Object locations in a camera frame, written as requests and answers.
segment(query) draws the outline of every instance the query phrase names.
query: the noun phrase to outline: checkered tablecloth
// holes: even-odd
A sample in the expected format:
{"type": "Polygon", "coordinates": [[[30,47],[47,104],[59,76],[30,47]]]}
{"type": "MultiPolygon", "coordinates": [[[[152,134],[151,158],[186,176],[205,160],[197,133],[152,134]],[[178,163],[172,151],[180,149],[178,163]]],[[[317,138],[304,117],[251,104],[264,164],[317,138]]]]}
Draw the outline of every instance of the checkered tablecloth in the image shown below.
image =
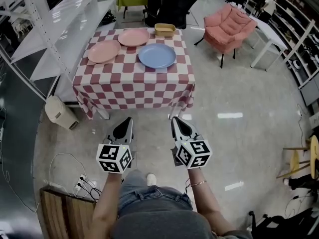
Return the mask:
{"type": "Polygon", "coordinates": [[[143,46],[121,46],[119,54],[103,64],[89,61],[88,52],[97,42],[117,40],[124,29],[95,32],[73,79],[73,90],[88,118],[98,109],[160,108],[193,105],[195,78],[181,30],[173,37],[151,37],[147,44],[164,43],[176,52],[176,61],[164,69],[144,66],[138,58],[143,46]]]}

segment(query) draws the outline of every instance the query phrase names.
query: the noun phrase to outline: bracelet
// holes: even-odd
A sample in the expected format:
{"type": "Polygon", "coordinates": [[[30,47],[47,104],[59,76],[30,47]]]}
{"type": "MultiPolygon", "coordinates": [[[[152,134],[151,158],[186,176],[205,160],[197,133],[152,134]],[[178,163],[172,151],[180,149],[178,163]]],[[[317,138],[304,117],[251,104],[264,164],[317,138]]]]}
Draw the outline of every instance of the bracelet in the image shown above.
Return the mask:
{"type": "Polygon", "coordinates": [[[195,186],[203,184],[205,182],[207,182],[207,181],[205,180],[205,181],[201,181],[201,182],[198,182],[198,183],[195,183],[195,184],[191,184],[191,187],[195,187],[195,186]]]}

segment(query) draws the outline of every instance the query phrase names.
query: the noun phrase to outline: wooden stool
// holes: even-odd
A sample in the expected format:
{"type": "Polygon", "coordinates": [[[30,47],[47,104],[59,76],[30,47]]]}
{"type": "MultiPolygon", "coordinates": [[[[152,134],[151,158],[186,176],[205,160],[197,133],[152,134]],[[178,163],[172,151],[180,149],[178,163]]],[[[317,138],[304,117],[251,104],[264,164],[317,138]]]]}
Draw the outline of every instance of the wooden stool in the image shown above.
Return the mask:
{"type": "Polygon", "coordinates": [[[294,150],[294,154],[292,155],[290,159],[290,172],[277,176],[276,177],[277,179],[283,178],[283,177],[290,177],[292,174],[295,174],[309,166],[311,168],[311,176],[313,179],[315,178],[315,173],[316,173],[315,160],[316,159],[319,160],[319,155],[318,155],[319,143],[315,135],[313,135],[311,138],[310,147],[289,147],[289,148],[283,148],[283,149],[294,150]],[[310,149],[310,160],[300,162],[298,150],[309,150],[309,149],[310,149]]]}

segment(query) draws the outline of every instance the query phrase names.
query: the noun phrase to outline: sneaker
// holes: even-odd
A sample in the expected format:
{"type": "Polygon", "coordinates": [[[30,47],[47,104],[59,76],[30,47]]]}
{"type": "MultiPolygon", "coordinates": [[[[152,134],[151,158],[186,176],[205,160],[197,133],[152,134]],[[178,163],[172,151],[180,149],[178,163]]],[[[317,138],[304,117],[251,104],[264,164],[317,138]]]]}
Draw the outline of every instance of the sneaker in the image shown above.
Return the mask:
{"type": "Polygon", "coordinates": [[[283,184],[286,186],[289,186],[289,179],[288,178],[284,178],[283,179],[283,184]]]}
{"type": "Polygon", "coordinates": [[[156,185],[156,176],[153,173],[149,173],[146,176],[146,181],[147,181],[148,186],[156,185]]]}

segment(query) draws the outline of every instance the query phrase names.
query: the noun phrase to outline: small yellow bowl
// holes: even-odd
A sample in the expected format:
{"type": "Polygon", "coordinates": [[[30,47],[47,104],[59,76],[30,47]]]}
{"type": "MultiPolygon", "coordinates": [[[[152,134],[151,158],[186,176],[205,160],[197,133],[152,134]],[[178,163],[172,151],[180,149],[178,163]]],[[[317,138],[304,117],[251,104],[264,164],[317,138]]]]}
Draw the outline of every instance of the small yellow bowl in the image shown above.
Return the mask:
{"type": "Polygon", "coordinates": [[[175,35],[176,27],[172,24],[155,24],[155,34],[157,36],[173,36],[175,35]]]}

